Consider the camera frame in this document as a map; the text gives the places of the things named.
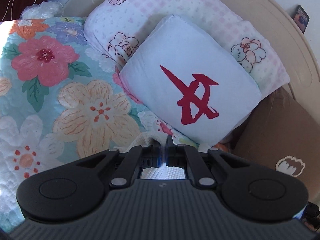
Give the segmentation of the white waffle knit shirt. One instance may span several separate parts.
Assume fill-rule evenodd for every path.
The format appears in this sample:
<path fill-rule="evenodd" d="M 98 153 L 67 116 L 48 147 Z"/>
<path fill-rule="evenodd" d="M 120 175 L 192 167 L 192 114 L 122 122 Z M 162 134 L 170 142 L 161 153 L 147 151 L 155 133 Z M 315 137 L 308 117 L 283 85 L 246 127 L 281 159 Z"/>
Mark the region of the white waffle knit shirt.
<path fill-rule="evenodd" d="M 125 148 L 127 153 L 134 146 L 150 145 L 152 141 L 157 141 L 162 147 L 162 164 L 159 168 L 145 168 L 139 177 L 140 179 L 155 179 L 155 180 L 182 180 L 186 179 L 184 170 L 179 167 L 168 167 L 165 162 L 165 145 L 167 141 L 166 135 L 162 133 L 143 132 L 129 146 Z"/>

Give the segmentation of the white pillow red character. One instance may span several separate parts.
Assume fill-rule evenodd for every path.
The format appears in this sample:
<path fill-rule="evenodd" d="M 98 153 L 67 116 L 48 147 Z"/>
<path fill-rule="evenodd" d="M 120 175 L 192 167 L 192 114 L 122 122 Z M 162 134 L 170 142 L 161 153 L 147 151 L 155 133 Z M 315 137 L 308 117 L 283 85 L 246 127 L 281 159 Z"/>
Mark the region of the white pillow red character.
<path fill-rule="evenodd" d="M 125 64 L 121 83 L 164 122 L 213 146 L 261 100 L 253 78 L 187 18 L 164 17 Z"/>

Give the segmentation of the brown cloud pillow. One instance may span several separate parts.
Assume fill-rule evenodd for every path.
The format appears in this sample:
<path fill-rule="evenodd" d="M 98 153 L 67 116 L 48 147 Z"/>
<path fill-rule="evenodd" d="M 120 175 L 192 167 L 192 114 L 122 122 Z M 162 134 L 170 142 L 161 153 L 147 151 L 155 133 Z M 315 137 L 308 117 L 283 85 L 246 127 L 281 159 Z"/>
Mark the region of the brown cloud pillow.
<path fill-rule="evenodd" d="M 319 124 L 283 88 L 249 116 L 233 154 L 302 181 L 319 199 Z"/>

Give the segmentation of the floral quilted bedspread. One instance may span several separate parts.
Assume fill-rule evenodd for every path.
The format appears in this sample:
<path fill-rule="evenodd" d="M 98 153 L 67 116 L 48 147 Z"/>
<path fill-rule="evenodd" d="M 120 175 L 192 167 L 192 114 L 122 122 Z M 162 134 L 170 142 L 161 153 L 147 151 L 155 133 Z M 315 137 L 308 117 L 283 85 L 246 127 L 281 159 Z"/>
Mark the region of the floral quilted bedspread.
<path fill-rule="evenodd" d="M 192 141 L 130 95 L 119 66 L 84 37 L 84 18 L 1 23 L 1 229 L 24 220 L 22 181 L 109 148 L 122 151 L 141 133 Z"/>

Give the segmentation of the beige bed headboard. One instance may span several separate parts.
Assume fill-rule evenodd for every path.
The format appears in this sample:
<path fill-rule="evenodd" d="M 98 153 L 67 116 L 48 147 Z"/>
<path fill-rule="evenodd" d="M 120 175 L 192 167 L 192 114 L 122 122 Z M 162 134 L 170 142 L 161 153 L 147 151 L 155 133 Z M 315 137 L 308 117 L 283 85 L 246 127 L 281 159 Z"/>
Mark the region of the beige bed headboard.
<path fill-rule="evenodd" d="M 66 16 L 87 17 L 85 38 L 125 65 L 159 21 L 188 18 L 253 77 L 262 96 L 288 86 L 319 119 L 319 68 L 302 32 L 274 0 L 68 0 Z"/>

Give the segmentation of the small wall sticker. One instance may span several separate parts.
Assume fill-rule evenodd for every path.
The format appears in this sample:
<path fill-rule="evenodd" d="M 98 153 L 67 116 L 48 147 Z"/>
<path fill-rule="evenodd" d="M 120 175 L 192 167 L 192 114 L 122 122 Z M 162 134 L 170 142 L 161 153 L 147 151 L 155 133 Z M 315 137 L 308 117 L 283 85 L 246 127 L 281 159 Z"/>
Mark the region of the small wall sticker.
<path fill-rule="evenodd" d="M 297 5 L 295 13 L 293 15 L 293 21 L 299 27 L 302 33 L 305 33 L 305 30 L 310 21 L 310 17 L 306 13 L 306 11 L 302 8 L 301 5 Z"/>

